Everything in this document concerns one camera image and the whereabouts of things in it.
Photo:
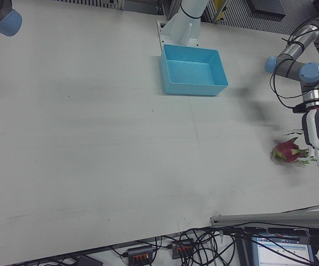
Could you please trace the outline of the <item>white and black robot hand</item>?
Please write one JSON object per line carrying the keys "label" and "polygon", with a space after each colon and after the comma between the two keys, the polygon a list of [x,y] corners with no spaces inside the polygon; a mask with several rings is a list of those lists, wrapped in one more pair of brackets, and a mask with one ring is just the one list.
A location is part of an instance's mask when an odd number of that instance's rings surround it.
{"label": "white and black robot hand", "polygon": [[288,130],[284,135],[303,135],[309,149],[309,157],[315,159],[319,168],[319,108],[308,110],[302,116],[302,128]]}

